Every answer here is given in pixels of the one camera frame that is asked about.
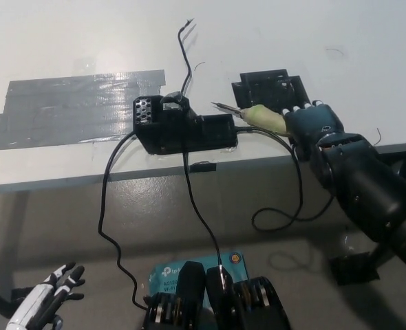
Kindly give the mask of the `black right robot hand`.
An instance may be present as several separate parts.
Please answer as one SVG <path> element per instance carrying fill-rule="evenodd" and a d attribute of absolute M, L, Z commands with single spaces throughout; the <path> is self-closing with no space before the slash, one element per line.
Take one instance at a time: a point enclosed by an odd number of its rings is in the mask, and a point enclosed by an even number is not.
<path fill-rule="evenodd" d="M 344 126 L 332 108 L 315 100 L 304 108 L 294 107 L 283 111 L 286 130 L 293 141 L 300 160 L 310 160 L 312 150 L 321 138 L 333 133 L 343 133 Z"/>

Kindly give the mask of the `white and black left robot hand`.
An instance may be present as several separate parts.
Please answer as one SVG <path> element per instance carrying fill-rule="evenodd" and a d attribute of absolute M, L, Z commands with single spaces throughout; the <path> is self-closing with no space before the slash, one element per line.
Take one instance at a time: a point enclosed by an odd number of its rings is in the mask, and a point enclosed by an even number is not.
<path fill-rule="evenodd" d="M 75 262 L 54 270 L 22 300 L 6 329 L 44 329 L 47 325 L 52 329 L 62 329 L 63 319 L 57 312 L 64 302 L 84 298 L 83 294 L 72 291 L 85 283 L 82 278 L 84 271 L 85 267 L 77 266 Z"/>

